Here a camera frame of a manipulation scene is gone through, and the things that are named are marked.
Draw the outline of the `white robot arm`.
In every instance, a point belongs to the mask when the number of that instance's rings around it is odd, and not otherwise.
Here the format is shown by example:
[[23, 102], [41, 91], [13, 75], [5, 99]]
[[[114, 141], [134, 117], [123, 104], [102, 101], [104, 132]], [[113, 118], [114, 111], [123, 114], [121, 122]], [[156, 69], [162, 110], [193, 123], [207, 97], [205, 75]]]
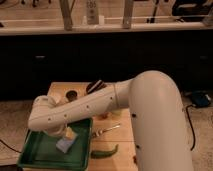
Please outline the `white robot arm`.
[[138, 171], [194, 171], [181, 94], [161, 71], [142, 72], [61, 106], [39, 96], [28, 128], [48, 131], [123, 108], [130, 112]]

